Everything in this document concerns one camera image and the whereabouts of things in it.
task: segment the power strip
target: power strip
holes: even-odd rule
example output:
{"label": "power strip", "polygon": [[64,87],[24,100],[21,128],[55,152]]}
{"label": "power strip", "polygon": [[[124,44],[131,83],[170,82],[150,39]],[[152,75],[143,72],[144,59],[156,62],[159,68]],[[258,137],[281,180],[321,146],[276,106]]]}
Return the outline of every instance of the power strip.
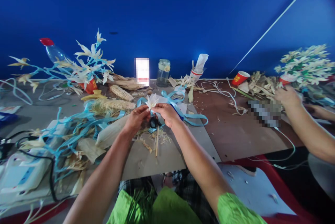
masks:
{"label": "power strip", "polygon": [[[57,120],[51,121],[47,129],[54,128]],[[65,135],[67,127],[65,124],[57,125],[54,134]],[[57,149],[63,139],[61,137],[48,137],[43,140],[48,131],[40,136],[40,141],[44,141],[53,150]],[[28,153],[36,156],[51,156],[48,150],[44,148],[33,148]],[[25,195],[29,191],[35,189],[40,184],[50,165],[50,160],[42,158],[33,158],[20,152],[14,153],[8,159],[4,172],[0,177],[0,195],[15,193],[16,196]]]}

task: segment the green shirt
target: green shirt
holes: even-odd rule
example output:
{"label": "green shirt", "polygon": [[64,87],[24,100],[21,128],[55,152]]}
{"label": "green shirt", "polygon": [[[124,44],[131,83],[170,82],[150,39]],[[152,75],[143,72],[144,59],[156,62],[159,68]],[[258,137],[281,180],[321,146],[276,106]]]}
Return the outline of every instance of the green shirt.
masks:
{"label": "green shirt", "polygon": [[[115,203],[107,224],[125,223],[133,198],[122,190]],[[225,193],[219,197],[218,217],[221,223],[260,223],[266,222],[254,211],[248,209],[236,195]],[[152,206],[154,223],[201,223],[189,204],[173,190],[164,187]],[[138,208],[136,215],[141,215]]]}

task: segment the yellow clip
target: yellow clip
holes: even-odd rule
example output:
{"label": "yellow clip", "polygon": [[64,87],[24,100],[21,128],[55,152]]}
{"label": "yellow clip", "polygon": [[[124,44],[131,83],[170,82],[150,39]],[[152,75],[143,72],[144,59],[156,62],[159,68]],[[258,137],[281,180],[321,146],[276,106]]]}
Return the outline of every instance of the yellow clip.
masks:
{"label": "yellow clip", "polygon": [[86,101],[86,100],[89,100],[89,99],[107,98],[106,96],[101,95],[101,90],[94,90],[93,93],[94,94],[92,94],[92,95],[82,97],[81,100]]}

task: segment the brown table surface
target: brown table surface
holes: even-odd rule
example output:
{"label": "brown table surface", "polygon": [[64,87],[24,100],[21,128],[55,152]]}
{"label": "brown table surface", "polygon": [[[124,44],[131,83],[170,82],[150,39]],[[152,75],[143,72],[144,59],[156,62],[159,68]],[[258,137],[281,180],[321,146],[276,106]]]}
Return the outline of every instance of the brown table surface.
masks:
{"label": "brown table surface", "polygon": [[[206,80],[198,81],[197,84],[200,86],[203,83],[206,89],[213,88],[205,82]],[[218,82],[223,82],[219,84],[219,88],[234,95],[226,80]],[[194,91],[193,96],[197,112],[208,118],[206,131],[223,162],[292,148],[292,144],[280,132],[274,128],[263,127],[253,116],[232,115],[236,109],[228,104],[231,98],[215,92],[199,94],[198,91]],[[248,108],[249,99],[240,93],[237,92],[235,100],[238,106]],[[288,123],[280,120],[280,124],[279,129],[296,147],[303,146]]]}

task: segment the hand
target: hand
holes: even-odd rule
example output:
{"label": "hand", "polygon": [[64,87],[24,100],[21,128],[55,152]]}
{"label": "hand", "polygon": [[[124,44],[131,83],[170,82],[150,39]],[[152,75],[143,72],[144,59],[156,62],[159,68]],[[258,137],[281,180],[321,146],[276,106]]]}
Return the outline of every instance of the hand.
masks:
{"label": "hand", "polygon": [[279,88],[275,92],[275,99],[280,101],[287,110],[302,105],[302,100],[292,86],[286,85],[286,90]]}
{"label": "hand", "polygon": [[134,136],[140,130],[141,124],[143,122],[147,123],[149,120],[150,111],[148,110],[148,106],[142,105],[130,113],[122,131],[130,133],[132,136]]}
{"label": "hand", "polygon": [[172,125],[174,124],[182,122],[178,113],[169,104],[156,104],[152,110],[161,114],[166,126],[169,128],[172,128]]}
{"label": "hand", "polygon": [[318,118],[318,119],[324,119],[324,120],[329,120],[329,121],[335,121],[335,113],[331,112],[322,106],[319,105],[311,105],[311,104],[304,104],[306,108],[311,108],[314,111],[310,112],[312,116]]}

